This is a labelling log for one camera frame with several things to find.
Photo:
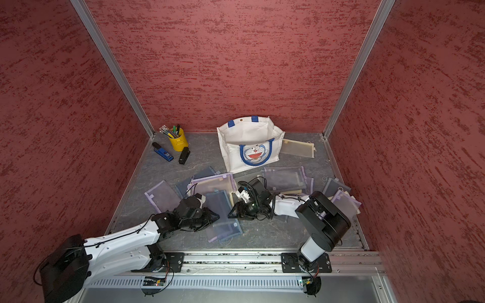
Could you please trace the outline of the blue grey mesh pouch front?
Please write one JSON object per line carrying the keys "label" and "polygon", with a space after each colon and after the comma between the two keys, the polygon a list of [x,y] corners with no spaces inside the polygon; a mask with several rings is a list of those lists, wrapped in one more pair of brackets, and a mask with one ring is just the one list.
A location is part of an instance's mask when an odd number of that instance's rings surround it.
{"label": "blue grey mesh pouch front", "polygon": [[225,191],[207,193],[204,206],[220,218],[206,228],[208,242],[224,242],[243,233],[238,219],[227,218],[232,210],[231,202]]}

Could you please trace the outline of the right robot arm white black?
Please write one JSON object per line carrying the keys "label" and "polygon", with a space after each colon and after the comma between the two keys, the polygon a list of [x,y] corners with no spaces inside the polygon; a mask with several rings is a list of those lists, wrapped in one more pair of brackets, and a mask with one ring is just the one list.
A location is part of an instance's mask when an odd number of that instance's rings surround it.
{"label": "right robot arm white black", "polygon": [[272,193],[263,177],[237,184],[238,201],[228,218],[271,220],[276,216],[288,216],[299,219],[309,234],[298,252],[282,255],[284,266],[299,266],[301,271],[318,268],[323,263],[323,255],[333,251],[351,228],[352,216],[346,215],[320,191],[308,196]]}

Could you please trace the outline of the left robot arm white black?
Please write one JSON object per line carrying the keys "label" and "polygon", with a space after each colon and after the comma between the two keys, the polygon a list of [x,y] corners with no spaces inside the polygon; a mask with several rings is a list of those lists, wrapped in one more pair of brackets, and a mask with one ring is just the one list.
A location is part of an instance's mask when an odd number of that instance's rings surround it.
{"label": "left robot arm white black", "polygon": [[201,194],[182,199],[170,212],[114,234],[68,237],[36,270],[45,302],[65,302],[87,285],[128,271],[167,276],[178,273],[183,253],[167,253],[163,241],[176,231],[198,232],[220,219]]}

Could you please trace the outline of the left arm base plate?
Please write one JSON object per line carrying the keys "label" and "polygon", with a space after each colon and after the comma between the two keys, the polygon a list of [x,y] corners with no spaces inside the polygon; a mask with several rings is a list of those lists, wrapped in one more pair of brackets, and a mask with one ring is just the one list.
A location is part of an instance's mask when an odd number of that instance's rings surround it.
{"label": "left arm base plate", "polygon": [[132,270],[133,273],[167,273],[169,270],[179,273],[183,266],[184,253],[150,254],[150,260],[141,270]]}

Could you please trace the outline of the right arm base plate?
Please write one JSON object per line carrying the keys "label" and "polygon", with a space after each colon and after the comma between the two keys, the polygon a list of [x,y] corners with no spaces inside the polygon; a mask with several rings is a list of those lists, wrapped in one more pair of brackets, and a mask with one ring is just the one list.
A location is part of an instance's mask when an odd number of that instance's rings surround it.
{"label": "right arm base plate", "polygon": [[329,255],[323,253],[314,261],[308,261],[303,255],[297,253],[282,253],[282,271],[284,273],[332,273]]}

